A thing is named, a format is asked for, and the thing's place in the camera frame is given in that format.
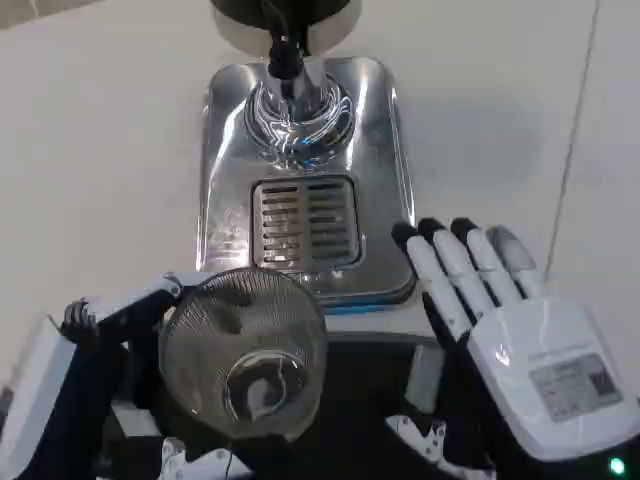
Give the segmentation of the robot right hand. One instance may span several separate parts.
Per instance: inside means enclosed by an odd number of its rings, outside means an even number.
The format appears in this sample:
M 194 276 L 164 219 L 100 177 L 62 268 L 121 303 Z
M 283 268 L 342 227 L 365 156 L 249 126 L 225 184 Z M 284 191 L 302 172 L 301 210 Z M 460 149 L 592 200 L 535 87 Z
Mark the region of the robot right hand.
M 518 237 L 467 218 L 399 223 L 392 236 L 418 280 L 445 354 L 453 409 L 426 429 L 386 422 L 453 479 L 635 479 L 639 398 L 593 315 L 546 293 Z

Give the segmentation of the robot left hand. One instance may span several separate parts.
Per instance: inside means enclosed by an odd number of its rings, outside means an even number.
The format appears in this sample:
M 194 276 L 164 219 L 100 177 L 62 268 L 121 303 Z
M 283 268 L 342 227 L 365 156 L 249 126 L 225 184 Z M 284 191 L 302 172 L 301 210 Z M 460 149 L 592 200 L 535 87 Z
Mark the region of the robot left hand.
M 104 423 L 124 372 L 123 342 L 158 323 L 208 278 L 166 274 L 119 301 L 75 301 L 61 322 L 45 317 L 22 351 L 15 383 L 2 392 L 2 478 L 95 478 Z

